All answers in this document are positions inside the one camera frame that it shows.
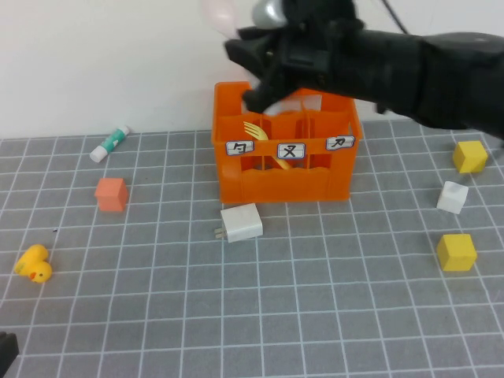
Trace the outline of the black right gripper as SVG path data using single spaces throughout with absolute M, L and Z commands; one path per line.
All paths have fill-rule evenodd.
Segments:
M 417 103 L 420 37 L 367 29 L 352 1 L 283 1 L 281 9 L 284 30 L 241 28 L 224 43 L 228 59 L 246 70 L 247 110 L 265 113 L 299 88 L 380 106 Z

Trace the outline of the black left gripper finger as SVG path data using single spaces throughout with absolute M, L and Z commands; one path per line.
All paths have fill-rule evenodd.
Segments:
M 1 332 L 0 335 L 0 360 L 1 367 L 10 367 L 17 355 L 19 346 L 14 333 Z

